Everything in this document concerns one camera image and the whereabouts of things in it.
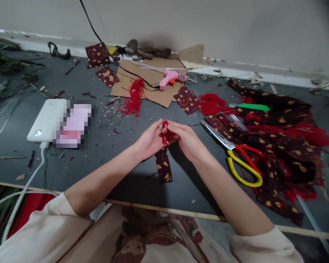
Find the stuffed toy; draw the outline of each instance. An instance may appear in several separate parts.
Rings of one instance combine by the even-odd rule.
[[[133,58],[134,61],[139,61],[147,58],[148,60],[153,59],[154,56],[169,58],[172,51],[171,49],[156,49],[152,47],[138,47],[138,41],[135,39],[130,40],[125,46],[125,52],[130,55],[138,53],[139,57]]]

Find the wooden table edge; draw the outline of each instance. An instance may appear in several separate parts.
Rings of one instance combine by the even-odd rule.
[[[16,187],[16,188],[24,188],[24,186],[22,186],[22,185],[11,184],[11,183],[0,182],[0,185]],[[46,190],[46,189],[41,189],[41,188],[36,188],[36,187],[28,187],[28,190],[53,192],[55,194],[61,194],[62,193],[62,192],[59,192],[59,191],[51,191],[51,190]],[[204,213],[196,213],[196,212],[183,211],[183,210],[178,210],[178,209],[164,208],[164,207],[157,207],[157,206],[141,205],[141,204],[136,204],[136,203],[129,203],[129,202],[123,202],[123,201],[110,200],[110,199],[105,199],[104,202],[114,203],[114,204],[117,204],[117,205],[125,205],[125,206],[137,207],[137,208],[144,208],[144,209],[160,211],[160,212],[165,212],[165,213],[171,213],[171,214],[179,214],[179,215],[182,215],[182,216],[198,217],[198,218],[203,218],[203,219],[227,222],[225,217],[215,216],[215,215],[210,215],[210,214],[204,214]],[[292,227],[292,226],[283,226],[283,225],[276,225],[276,227],[282,232],[294,233],[294,234],[310,236],[310,237],[318,237],[317,232],[314,231],[314,230],[302,229],[302,228],[297,228],[297,227]],[[329,233],[328,232],[323,232],[323,235],[326,239],[329,240]]]

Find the red scissors handle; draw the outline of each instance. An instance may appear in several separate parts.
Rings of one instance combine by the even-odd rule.
[[[239,152],[241,152],[241,154],[243,155],[243,157],[245,158],[245,160],[247,161],[247,163],[256,171],[258,172],[260,175],[262,175],[261,171],[257,168],[257,166],[253,163],[253,161],[251,160],[251,158],[247,155],[247,153],[245,152],[245,150],[250,150],[254,153],[257,153],[258,155],[265,157],[264,153],[261,152],[260,150],[257,150],[255,148],[249,147],[249,146],[245,146],[245,145],[235,145],[235,149],[238,150]]]

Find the forearm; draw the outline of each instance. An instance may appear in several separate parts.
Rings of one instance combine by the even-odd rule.
[[[73,210],[82,217],[90,214],[141,161],[131,146],[72,185],[65,196]]]
[[[265,213],[211,154],[193,164],[238,235],[255,236],[274,228]]]

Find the black cable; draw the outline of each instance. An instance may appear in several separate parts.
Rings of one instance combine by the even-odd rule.
[[[87,18],[88,18],[88,21],[89,21],[89,24],[90,24],[90,26],[91,26],[92,31],[94,32],[94,34],[96,35],[96,37],[99,39],[99,41],[101,42],[101,44],[103,45],[103,47],[107,50],[107,47],[106,47],[105,43],[101,40],[101,38],[99,37],[99,35],[95,32],[94,27],[92,26],[92,24],[91,24],[91,22],[90,22],[90,19],[89,19],[89,16],[88,16],[87,10],[86,10],[85,7],[84,7],[83,1],[80,0],[80,3],[82,4],[82,7],[83,7],[83,9],[84,9],[84,12],[85,12],[85,14],[87,15]],[[113,57],[111,54],[109,54],[109,55],[111,56],[111,58],[113,59],[113,61],[116,62],[116,64],[117,64],[121,69],[123,69],[125,72],[128,72],[129,74],[132,74],[132,75],[134,75],[134,76],[136,76],[136,77],[141,78],[141,79],[144,80],[144,81],[146,82],[146,84],[148,84],[151,88],[159,88],[159,87],[160,87],[159,85],[158,85],[158,86],[152,86],[149,82],[147,82],[145,79],[143,79],[143,78],[140,77],[139,75],[137,75],[137,74],[135,74],[135,73],[133,73],[133,72],[130,72],[130,71],[126,70],[125,68],[121,67],[121,65],[118,63],[118,61],[116,61],[116,60],[114,59],[114,57]]]

